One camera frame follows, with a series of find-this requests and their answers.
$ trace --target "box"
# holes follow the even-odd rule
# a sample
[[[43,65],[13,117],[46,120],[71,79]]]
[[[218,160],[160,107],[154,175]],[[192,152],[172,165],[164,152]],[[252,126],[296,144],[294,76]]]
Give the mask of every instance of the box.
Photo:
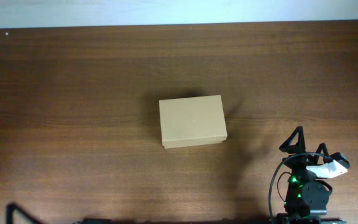
[[[165,149],[222,143],[227,138],[221,96],[160,100]]]

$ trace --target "brown wooden surface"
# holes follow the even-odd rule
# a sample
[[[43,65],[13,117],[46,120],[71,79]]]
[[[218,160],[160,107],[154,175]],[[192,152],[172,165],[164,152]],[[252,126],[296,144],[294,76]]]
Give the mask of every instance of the brown wooden surface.
[[[228,140],[165,150],[158,100],[203,95]],[[358,21],[0,30],[0,223],[267,216],[298,125],[349,158],[328,212],[358,223]]]

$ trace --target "green led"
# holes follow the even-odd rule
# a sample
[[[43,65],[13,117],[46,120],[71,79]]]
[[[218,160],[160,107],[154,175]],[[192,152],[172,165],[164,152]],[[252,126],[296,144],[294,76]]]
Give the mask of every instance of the green led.
[[[298,182],[298,180],[296,179],[296,177],[292,177],[291,182],[295,183],[295,182]]]

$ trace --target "white wall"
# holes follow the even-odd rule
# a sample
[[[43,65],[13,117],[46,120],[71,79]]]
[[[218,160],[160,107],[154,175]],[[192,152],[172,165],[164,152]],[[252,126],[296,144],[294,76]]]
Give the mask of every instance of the white wall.
[[[0,0],[0,28],[358,19],[358,0]]]

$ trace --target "wire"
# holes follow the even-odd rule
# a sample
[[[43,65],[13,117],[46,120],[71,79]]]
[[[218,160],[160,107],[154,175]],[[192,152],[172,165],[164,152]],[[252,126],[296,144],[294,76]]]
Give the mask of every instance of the wire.
[[[280,182],[280,179],[281,177],[284,175],[284,174],[290,174],[290,172],[283,172],[279,177],[278,177],[278,180],[277,180],[277,192],[278,192],[278,195],[280,196],[281,200],[283,200],[283,202],[285,202],[285,200],[283,199],[283,197],[281,197],[281,194],[280,194],[280,189],[278,188],[278,183]]]
[[[326,155],[324,155],[324,154],[317,153],[317,152],[304,152],[304,153],[301,153],[301,154],[292,155],[291,157],[288,157],[288,158],[284,159],[284,160],[277,166],[276,171],[275,171],[274,174],[273,174],[272,181],[270,182],[270,188],[269,188],[269,190],[268,190],[268,212],[269,212],[269,214],[270,214],[270,221],[272,222],[272,224],[274,224],[274,217],[273,217],[273,210],[272,210],[272,189],[273,189],[274,179],[276,178],[278,171],[280,170],[281,166],[284,165],[284,163],[286,163],[286,162],[289,161],[290,159],[293,159],[293,158],[296,158],[296,157],[300,157],[300,156],[308,156],[308,155],[311,155],[311,156],[321,156],[321,157],[326,158],[326,159],[329,159],[329,158],[330,158],[329,156],[326,156]]]

